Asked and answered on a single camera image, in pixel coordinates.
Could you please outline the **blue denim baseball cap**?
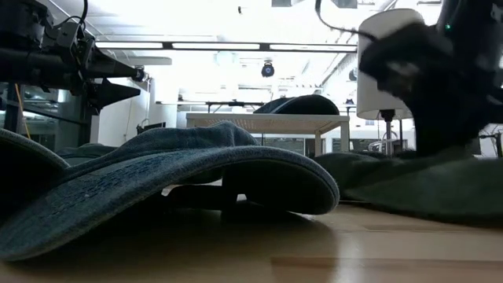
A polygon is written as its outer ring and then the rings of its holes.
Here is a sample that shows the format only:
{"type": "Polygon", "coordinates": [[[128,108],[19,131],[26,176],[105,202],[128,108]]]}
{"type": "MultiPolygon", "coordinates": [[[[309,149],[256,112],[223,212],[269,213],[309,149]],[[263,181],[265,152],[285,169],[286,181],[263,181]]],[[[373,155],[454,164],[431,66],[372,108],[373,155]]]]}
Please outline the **blue denim baseball cap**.
{"type": "Polygon", "coordinates": [[[317,94],[298,97],[281,97],[256,109],[254,114],[335,115],[337,106],[328,98],[317,94]]]}
{"type": "Polygon", "coordinates": [[[143,200],[222,210],[238,195],[307,215],[336,207],[335,179],[314,160],[260,145],[230,122],[154,128],[66,168],[39,198],[0,223],[0,260],[50,252],[143,200]]]}

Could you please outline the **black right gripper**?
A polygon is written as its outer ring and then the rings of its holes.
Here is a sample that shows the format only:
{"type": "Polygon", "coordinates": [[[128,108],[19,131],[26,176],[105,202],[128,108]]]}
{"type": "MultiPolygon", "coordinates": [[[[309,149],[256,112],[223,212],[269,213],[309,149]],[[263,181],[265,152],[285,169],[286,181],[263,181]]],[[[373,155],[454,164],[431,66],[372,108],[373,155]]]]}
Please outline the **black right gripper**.
{"type": "Polygon", "coordinates": [[[466,31],[411,23],[374,39],[360,70],[413,114],[418,156],[464,148],[490,116],[491,47],[466,31]]]}

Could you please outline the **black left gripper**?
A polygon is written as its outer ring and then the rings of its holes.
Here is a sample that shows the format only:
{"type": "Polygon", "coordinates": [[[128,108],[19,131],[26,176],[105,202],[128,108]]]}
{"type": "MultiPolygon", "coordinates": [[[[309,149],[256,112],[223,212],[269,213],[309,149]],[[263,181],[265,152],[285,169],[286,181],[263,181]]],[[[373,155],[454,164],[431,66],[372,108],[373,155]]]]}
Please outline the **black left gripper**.
{"type": "Polygon", "coordinates": [[[71,74],[70,93],[83,97],[92,112],[100,112],[105,106],[141,93],[137,88],[111,83],[105,78],[130,78],[142,82],[145,80],[144,68],[133,68],[96,50],[93,39],[76,39],[72,56],[75,70],[71,74]]]}

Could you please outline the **black overhead crossbar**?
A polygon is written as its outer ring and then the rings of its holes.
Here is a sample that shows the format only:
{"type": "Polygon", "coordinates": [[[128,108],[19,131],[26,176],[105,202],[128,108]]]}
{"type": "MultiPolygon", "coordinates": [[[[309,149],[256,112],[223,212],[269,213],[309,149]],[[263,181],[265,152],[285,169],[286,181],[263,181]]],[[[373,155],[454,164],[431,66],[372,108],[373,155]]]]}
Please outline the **black overhead crossbar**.
{"type": "Polygon", "coordinates": [[[355,44],[307,44],[269,42],[96,42],[103,50],[180,50],[289,53],[357,53],[355,44]]]}

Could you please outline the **dark blue baseball cap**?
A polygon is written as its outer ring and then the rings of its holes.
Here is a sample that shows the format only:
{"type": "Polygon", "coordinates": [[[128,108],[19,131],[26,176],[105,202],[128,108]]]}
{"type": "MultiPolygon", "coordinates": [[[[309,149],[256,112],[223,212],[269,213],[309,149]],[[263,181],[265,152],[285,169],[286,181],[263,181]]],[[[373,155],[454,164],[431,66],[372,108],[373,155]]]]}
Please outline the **dark blue baseball cap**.
{"type": "Polygon", "coordinates": [[[99,143],[87,143],[76,148],[63,148],[56,151],[56,154],[64,159],[71,166],[85,163],[97,159],[116,150],[116,147],[102,145],[99,143]]]}

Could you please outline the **black aluminium mounting frame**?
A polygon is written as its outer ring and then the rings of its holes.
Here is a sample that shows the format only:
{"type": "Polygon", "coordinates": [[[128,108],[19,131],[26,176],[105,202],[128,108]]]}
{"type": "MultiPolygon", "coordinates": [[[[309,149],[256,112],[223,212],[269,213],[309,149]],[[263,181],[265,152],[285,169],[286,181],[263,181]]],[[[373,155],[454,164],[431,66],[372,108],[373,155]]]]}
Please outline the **black aluminium mounting frame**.
{"type": "Polygon", "coordinates": [[[18,98],[17,85],[9,83],[6,93],[6,117],[4,128],[14,133],[19,133],[22,124],[22,110],[18,98]]]}

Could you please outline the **white perforated metal shelf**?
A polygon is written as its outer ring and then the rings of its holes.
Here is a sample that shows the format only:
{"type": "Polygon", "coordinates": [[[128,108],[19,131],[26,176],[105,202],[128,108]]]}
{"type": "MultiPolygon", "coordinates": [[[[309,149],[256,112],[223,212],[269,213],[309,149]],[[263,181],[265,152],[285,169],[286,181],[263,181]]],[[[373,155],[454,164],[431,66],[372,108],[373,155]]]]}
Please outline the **white perforated metal shelf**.
{"type": "Polygon", "coordinates": [[[349,116],[294,115],[294,114],[230,114],[194,113],[185,115],[188,128],[209,127],[228,121],[251,134],[312,134],[315,139],[315,155],[321,155],[321,136],[340,129],[340,149],[350,150],[349,116]]]}

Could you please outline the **dark green baseball cap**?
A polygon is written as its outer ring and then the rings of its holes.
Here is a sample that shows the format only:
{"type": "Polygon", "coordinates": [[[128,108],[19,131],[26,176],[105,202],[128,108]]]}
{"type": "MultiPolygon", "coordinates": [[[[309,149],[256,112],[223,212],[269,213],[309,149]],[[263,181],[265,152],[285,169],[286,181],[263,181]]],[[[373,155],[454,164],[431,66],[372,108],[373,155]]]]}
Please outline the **dark green baseball cap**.
{"type": "Polygon", "coordinates": [[[503,159],[337,152],[315,157],[343,200],[421,219],[503,229],[503,159]]]}

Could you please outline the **white shade table lamp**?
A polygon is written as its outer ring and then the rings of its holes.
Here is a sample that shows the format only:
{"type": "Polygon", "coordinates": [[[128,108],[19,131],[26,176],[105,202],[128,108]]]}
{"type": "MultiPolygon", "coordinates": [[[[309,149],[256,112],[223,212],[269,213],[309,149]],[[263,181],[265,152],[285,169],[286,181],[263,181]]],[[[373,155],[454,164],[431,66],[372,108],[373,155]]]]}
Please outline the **white shade table lamp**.
{"type": "MultiPolygon", "coordinates": [[[[363,20],[359,25],[360,32],[377,38],[389,35],[400,27],[412,22],[424,23],[420,13],[413,9],[390,9],[379,12],[363,20]]],[[[391,122],[393,119],[412,117],[409,109],[398,98],[377,89],[375,79],[360,70],[362,55],[371,40],[364,35],[358,36],[358,72],[357,72],[357,117],[367,120],[384,120],[386,123],[385,153],[391,156],[394,147],[391,141],[391,122]]]]}

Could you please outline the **grey-green baseball cap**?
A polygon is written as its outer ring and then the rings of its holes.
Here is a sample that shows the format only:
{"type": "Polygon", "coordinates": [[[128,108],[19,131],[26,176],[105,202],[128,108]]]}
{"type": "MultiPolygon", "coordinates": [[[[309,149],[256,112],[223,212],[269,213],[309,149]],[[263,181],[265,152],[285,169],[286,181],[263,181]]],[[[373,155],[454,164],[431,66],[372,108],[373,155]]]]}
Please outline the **grey-green baseball cap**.
{"type": "Polygon", "coordinates": [[[39,198],[68,167],[46,147],[0,128],[0,223],[39,198]]]}

